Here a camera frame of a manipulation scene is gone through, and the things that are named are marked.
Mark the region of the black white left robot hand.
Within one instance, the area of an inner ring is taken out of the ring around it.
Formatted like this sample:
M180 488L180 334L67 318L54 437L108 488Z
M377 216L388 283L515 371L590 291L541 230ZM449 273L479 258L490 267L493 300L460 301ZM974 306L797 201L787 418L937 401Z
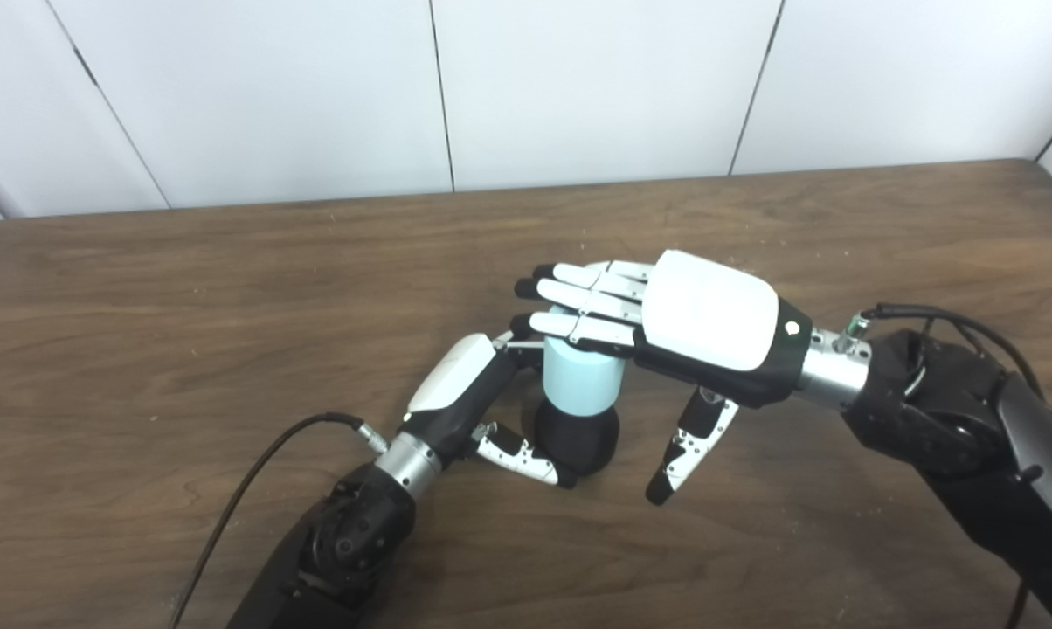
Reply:
M541 367L542 357L540 342L515 342L510 333L459 339L414 391L397 437L376 466L411 498L458 460L476 455L546 485L574 488L575 474L528 439L483 421L518 371Z

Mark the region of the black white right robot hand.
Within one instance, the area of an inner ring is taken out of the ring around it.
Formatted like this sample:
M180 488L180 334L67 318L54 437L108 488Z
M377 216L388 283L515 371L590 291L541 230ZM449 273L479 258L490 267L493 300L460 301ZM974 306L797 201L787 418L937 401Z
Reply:
M781 402L797 389L813 324L758 276L668 250L651 264L606 261L538 266L518 298L550 311L518 314L515 339L562 340L578 350L634 362L693 385L646 498L673 498L741 407Z

